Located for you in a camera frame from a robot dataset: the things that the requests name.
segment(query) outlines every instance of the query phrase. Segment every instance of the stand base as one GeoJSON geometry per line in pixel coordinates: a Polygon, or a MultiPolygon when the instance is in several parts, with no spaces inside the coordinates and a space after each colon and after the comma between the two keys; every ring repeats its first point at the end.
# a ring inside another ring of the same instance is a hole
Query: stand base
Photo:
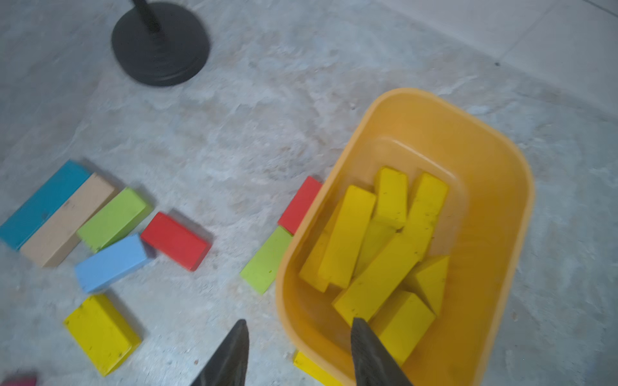
{"type": "Polygon", "coordinates": [[[206,64],[210,42],[200,21],[169,2],[150,8],[161,25],[151,34],[136,8],[124,14],[112,32],[112,48],[122,69],[149,86],[174,86],[194,77],[206,64]]]}

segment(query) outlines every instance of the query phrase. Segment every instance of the light blue block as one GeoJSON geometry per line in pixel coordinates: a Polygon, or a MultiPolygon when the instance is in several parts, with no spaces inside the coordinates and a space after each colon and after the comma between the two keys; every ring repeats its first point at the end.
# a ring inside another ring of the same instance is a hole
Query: light blue block
{"type": "Polygon", "coordinates": [[[18,251],[86,182],[90,174],[81,165],[67,161],[13,216],[0,225],[0,238],[18,251]]]}
{"type": "Polygon", "coordinates": [[[93,293],[104,290],[150,261],[138,235],[123,238],[75,267],[82,290],[93,293]]]}

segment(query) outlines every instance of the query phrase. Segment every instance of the pink block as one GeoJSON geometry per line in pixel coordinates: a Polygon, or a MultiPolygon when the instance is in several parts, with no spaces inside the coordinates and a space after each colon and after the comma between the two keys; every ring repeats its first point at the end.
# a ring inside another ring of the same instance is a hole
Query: pink block
{"type": "Polygon", "coordinates": [[[20,380],[9,380],[0,386],[36,386],[36,378],[22,378],[20,380]]]}

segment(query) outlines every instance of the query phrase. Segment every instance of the concrete floor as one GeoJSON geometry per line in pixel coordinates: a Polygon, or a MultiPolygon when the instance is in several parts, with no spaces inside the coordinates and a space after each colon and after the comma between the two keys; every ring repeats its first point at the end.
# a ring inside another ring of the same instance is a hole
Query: concrete floor
{"type": "Polygon", "coordinates": [[[618,115],[618,0],[380,0],[618,115]]]}
{"type": "Polygon", "coordinates": [[[369,0],[183,3],[207,24],[211,58],[186,84],[154,89],[110,50],[128,2],[0,2],[0,222],[73,158],[215,237],[194,273],[159,257],[112,286],[144,341],[105,379],[61,324],[85,298],[72,268],[87,249],[41,270],[0,245],[0,378],[186,386],[244,317],[248,385],[315,384],[290,361],[274,286],[258,296],[238,273],[302,180],[326,178],[372,100],[411,86],[505,133],[536,178],[484,385],[615,384],[616,119],[369,0]]]}

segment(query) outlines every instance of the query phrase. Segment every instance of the wooden block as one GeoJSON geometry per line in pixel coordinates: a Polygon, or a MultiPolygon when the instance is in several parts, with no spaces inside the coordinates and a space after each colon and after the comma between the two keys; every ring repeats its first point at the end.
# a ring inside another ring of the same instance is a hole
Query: wooden block
{"type": "Polygon", "coordinates": [[[138,235],[123,238],[75,266],[75,275],[85,293],[104,290],[150,262],[138,235]]]}
{"type": "Polygon", "coordinates": [[[291,241],[292,235],[282,227],[277,227],[251,261],[240,271],[240,276],[260,295],[264,295],[273,283],[281,259],[291,241]]]}
{"type": "Polygon", "coordinates": [[[328,244],[328,240],[331,237],[332,230],[335,227],[335,221],[337,220],[340,209],[341,201],[339,202],[339,204],[337,204],[337,207],[332,213],[331,218],[326,223],[324,230],[322,230],[318,241],[313,246],[311,253],[307,257],[307,260],[305,260],[303,267],[298,273],[298,276],[301,279],[309,283],[313,288],[317,289],[320,292],[326,291],[329,283],[327,280],[322,279],[320,275],[318,275],[318,270],[320,269],[320,264],[322,264],[324,252],[326,251],[326,245],[328,244]]]}
{"type": "Polygon", "coordinates": [[[341,288],[350,285],[376,195],[350,185],[345,191],[318,275],[341,288]]]}
{"type": "Polygon", "coordinates": [[[36,386],[36,378],[26,377],[19,380],[8,380],[3,382],[1,386],[36,386]]]}
{"type": "Polygon", "coordinates": [[[90,172],[67,161],[35,194],[0,225],[0,238],[18,251],[90,177],[90,172]]]}
{"type": "Polygon", "coordinates": [[[116,370],[142,342],[105,295],[90,296],[64,325],[102,376],[116,370]]]}
{"type": "Polygon", "coordinates": [[[438,316],[442,310],[448,270],[449,257],[435,256],[414,267],[404,279],[404,286],[417,294],[438,316]]]}
{"type": "Polygon", "coordinates": [[[408,209],[408,176],[384,166],[376,174],[375,190],[378,202],[373,219],[401,229],[408,209]]]}
{"type": "Polygon", "coordinates": [[[23,244],[21,254],[40,267],[56,267],[79,244],[77,230],[116,194],[112,185],[93,173],[23,244]]]}
{"type": "Polygon", "coordinates": [[[77,235],[93,252],[98,252],[127,236],[152,210],[135,191],[124,188],[79,228],[77,235]]]}
{"type": "Polygon", "coordinates": [[[374,219],[371,220],[369,227],[367,227],[367,233],[365,234],[363,245],[360,248],[360,254],[358,255],[358,261],[356,262],[356,268],[354,269],[354,277],[363,273],[372,260],[392,238],[395,232],[396,229],[390,225],[383,224],[375,221],[374,219]]]}
{"type": "Polygon", "coordinates": [[[335,379],[335,377],[333,377],[331,374],[328,374],[326,371],[322,370],[321,367],[319,367],[312,360],[307,358],[300,351],[296,351],[296,355],[294,355],[294,366],[306,372],[307,374],[312,376],[315,380],[317,380],[324,386],[342,386],[343,385],[341,382],[335,379]]]}
{"type": "Polygon", "coordinates": [[[418,296],[396,290],[370,326],[386,351],[401,366],[435,318],[418,296]]]}
{"type": "Polygon", "coordinates": [[[291,234],[296,234],[298,226],[305,218],[305,214],[313,203],[315,196],[318,195],[322,184],[313,177],[307,177],[303,185],[300,186],[298,192],[292,201],[287,206],[286,211],[277,222],[291,234]]]}
{"type": "Polygon", "coordinates": [[[332,305],[352,325],[355,317],[369,321],[418,262],[414,245],[395,233],[369,266],[341,291],[332,305]]]}
{"type": "Polygon", "coordinates": [[[408,219],[401,233],[414,240],[415,252],[422,260],[429,248],[449,187],[429,173],[421,174],[416,186],[408,219]]]}
{"type": "Polygon", "coordinates": [[[155,215],[140,237],[188,271],[197,269],[212,246],[161,212],[155,215]]]}

